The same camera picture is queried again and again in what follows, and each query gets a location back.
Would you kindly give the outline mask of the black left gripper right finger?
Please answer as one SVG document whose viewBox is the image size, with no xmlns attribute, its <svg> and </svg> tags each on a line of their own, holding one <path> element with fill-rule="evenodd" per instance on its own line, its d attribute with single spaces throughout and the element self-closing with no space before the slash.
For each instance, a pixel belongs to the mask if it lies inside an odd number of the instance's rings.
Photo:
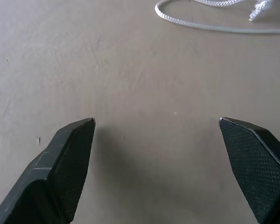
<svg viewBox="0 0 280 224">
<path fill-rule="evenodd" d="M 259 224 L 280 224 L 280 142 L 265 128 L 222 117 L 231 169 Z"/>
</svg>

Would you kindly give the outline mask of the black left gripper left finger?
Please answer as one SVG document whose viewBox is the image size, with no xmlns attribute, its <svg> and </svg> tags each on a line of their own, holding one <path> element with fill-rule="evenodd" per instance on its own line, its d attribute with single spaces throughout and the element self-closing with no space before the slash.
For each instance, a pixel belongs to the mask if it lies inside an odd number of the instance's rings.
<svg viewBox="0 0 280 224">
<path fill-rule="evenodd" d="M 69 224 L 88 172 L 96 122 L 59 129 L 25 168 L 0 205 L 0 224 Z"/>
</svg>

